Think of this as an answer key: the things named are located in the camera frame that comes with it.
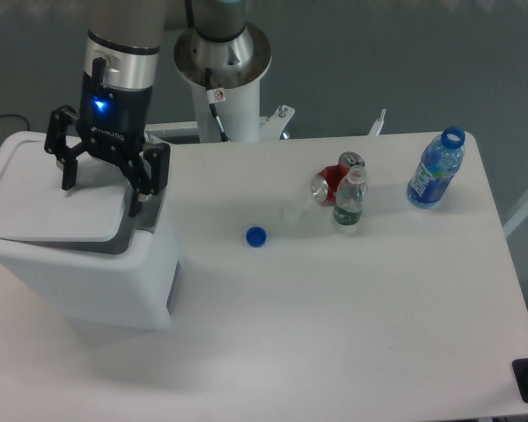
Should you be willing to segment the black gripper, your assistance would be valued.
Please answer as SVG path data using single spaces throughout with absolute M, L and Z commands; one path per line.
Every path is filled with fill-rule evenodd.
M 132 188 L 128 215 L 141 211 L 141 195 L 158 195 L 167 186 L 170 145 L 144 143 L 144 128 L 153 88 L 120 90 L 96 86 L 83 74 L 79 115 L 69 105 L 50 114 L 44 150 L 54 155 L 62 170 L 62 189 L 68 191 L 77 182 L 77 158 L 84 152 L 116 164 Z M 76 127 L 81 142 L 70 147 L 67 132 Z

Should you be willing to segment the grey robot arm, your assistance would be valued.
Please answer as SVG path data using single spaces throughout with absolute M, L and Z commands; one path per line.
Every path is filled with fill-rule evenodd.
M 79 107 L 63 105 L 49 119 L 45 150 L 62 169 L 62 189 L 77 182 L 88 154 L 117 167 L 138 215 L 167 184 L 170 149 L 145 139 L 147 113 L 164 32 L 181 30 L 174 49 L 180 74 L 202 92 L 196 112 L 211 142 L 257 138 L 259 117 L 229 93 L 255 81 L 270 62 L 267 38 L 246 19 L 241 1 L 95 1 L 86 42 Z

